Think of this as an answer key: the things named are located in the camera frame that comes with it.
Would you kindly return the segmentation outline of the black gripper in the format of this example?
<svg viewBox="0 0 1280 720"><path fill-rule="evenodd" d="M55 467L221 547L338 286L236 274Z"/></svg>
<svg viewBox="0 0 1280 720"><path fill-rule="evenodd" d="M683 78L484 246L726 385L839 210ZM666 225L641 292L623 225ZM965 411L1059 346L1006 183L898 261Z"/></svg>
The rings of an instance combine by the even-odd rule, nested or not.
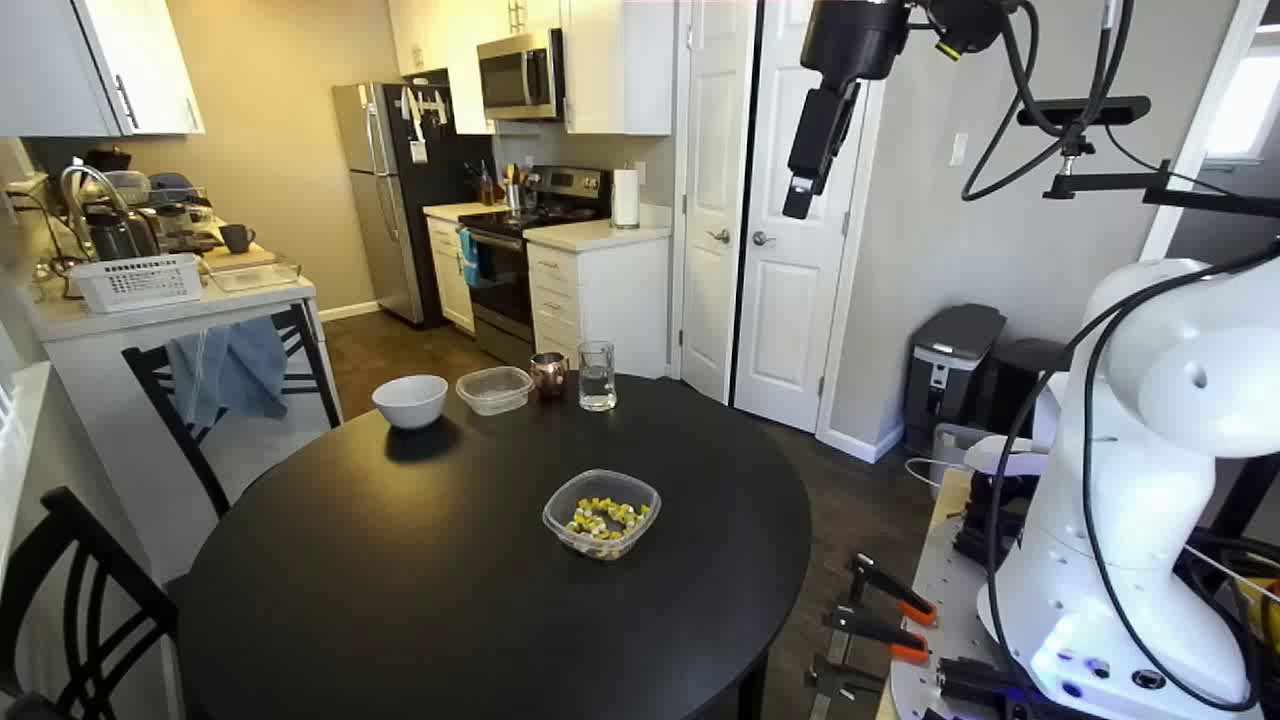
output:
<svg viewBox="0 0 1280 720"><path fill-rule="evenodd" d="M908 42L913 15L922 15L922 29L943 51L965 54L996 40L1006 0L812 0L799 65L814 72L821 83L799 102L787 153L787 221L803 221L828 187L857 97L892 72Z"/></svg>

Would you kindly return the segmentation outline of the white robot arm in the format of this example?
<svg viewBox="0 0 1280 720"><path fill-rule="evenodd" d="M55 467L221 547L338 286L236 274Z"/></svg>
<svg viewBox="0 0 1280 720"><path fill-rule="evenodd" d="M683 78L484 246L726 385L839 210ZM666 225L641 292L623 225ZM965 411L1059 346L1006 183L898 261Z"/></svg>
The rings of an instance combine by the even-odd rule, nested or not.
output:
<svg viewBox="0 0 1280 720"><path fill-rule="evenodd" d="M795 125L784 215L803 221L823 191L860 83L892 72L913 9L948 54L998 33L1017 100L1055 141L1038 156L1075 143L1120 76L1131 0L1105 2L1086 97L1059 120L1030 100L1030 61L1006 29L1017 2L1037 29L1028 0L812 0L799 65L821 83ZM1274 292L1274 246L1237 265L1148 261L1095 284L1067 345L1044 477L974 594L982 633L1046 702L1120 720L1262 717L1237 633L1176 561L1214 461L1280 446Z"/></svg>

